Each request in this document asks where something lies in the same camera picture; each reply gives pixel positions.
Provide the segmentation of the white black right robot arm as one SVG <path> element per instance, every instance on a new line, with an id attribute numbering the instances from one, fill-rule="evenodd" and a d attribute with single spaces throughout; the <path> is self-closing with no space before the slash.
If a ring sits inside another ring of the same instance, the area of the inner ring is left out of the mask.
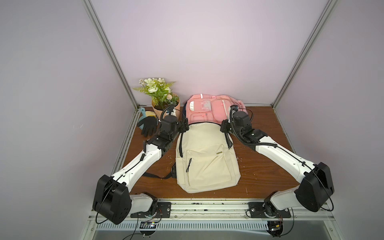
<path id="1" fill-rule="evenodd" d="M 294 207 L 318 212 L 335 192 L 332 174 L 326 164 L 301 158 L 265 132 L 254 129 L 249 115 L 237 105 L 230 107 L 228 118 L 221 123 L 221 132 L 227 137 L 234 135 L 243 145 L 275 162 L 298 182 L 298 186 L 274 192 L 264 199 L 262 209 L 267 218 L 274 218 L 280 211 Z"/>

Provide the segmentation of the cream canvas backpack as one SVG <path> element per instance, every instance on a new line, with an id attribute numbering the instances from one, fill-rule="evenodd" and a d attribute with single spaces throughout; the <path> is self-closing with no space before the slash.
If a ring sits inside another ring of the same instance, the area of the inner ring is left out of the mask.
<path id="1" fill-rule="evenodd" d="M 216 123 L 194 123 L 180 134 L 176 162 L 162 179 L 175 178 L 187 193 L 234 187 L 241 174 L 233 141 Z"/>

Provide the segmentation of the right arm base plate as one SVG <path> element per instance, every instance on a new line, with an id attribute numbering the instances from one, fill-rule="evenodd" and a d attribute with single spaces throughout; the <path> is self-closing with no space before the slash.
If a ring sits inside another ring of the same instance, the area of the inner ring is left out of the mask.
<path id="1" fill-rule="evenodd" d="M 249 218 L 289 219 L 291 213 L 288 209 L 276 210 L 274 207 L 266 206 L 264 202 L 248 202 L 246 216 Z"/>

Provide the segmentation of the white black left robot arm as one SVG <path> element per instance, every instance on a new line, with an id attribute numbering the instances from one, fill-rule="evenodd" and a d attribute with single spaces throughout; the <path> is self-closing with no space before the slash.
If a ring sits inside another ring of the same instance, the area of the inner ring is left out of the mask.
<path id="1" fill-rule="evenodd" d="M 132 195 L 137 181 L 160 160 L 180 133 L 189 130 L 188 120 L 173 116 L 175 105 L 163 110 L 160 127 L 149 140 L 144 141 L 142 151 L 125 167 L 111 176 L 103 175 L 97 182 L 92 209 L 106 220 L 120 224 L 127 216 L 154 217 L 158 199 L 150 194 Z"/>

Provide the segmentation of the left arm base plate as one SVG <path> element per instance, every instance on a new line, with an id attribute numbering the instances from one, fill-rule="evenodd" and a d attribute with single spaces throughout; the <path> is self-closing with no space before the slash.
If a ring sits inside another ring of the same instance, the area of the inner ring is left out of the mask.
<path id="1" fill-rule="evenodd" d="M 171 216 L 172 203 L 171 202 L 156 202 L 153 203 L 147 212 L 138 212 L 130 214 L 130 218 L 170 218 Z"/>

